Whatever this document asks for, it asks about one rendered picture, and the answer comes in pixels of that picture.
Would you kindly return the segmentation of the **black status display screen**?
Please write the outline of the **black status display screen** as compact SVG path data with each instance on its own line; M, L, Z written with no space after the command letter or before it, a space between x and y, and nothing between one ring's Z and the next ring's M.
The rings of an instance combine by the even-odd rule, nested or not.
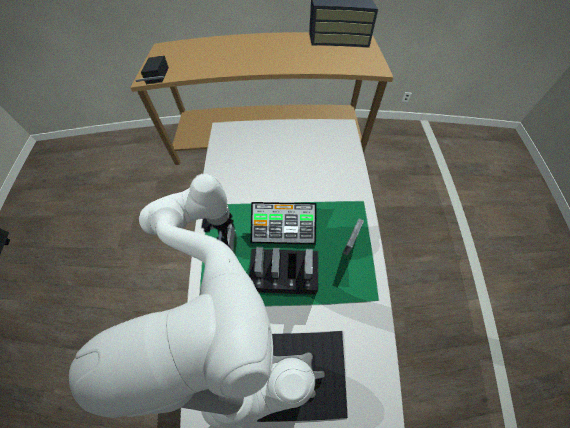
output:
M316 244L316 203L251 202L251 243Z

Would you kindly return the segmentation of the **green bench mat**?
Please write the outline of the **green bench mat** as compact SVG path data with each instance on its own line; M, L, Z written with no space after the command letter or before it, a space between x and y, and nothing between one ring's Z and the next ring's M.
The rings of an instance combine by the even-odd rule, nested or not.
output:
M265 306L321 305L379 301L364 201L317 203L316 245L250 243L251 203L228 204L238 236L236 257L249 276L251 249L313 249L319 252L318 292L312 294L261 293ZM364 220L348 255L343 254L358 219Z

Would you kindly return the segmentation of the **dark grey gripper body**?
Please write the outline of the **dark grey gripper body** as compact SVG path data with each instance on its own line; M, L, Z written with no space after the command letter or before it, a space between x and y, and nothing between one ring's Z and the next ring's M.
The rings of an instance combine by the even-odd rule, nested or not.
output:
M223 234L223 233L225 232L225 228L227 228L227 227L229 226L230 221L231 221L231 219L230 219L230 216L229 216L229 219L228 219L224 224L217 225L217 226L212 225L212 226L213 226L215 229L218 230L218 233L219 233L219 231L221 231L222 234Z

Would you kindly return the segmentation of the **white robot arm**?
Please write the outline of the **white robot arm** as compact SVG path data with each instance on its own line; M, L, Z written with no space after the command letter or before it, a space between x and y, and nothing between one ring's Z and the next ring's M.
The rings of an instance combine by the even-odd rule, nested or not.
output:
M273 355L263 300L232 250L181 229L203 219L201 228L210 232L228 212L226 193L211 174L140 212L146 233L205 264L203 296L88 341L69 370L71 393L85 411L116 418L186 408L201 411L214 428L235 428L315 397L315 379L324 371L312 370L311 353Z

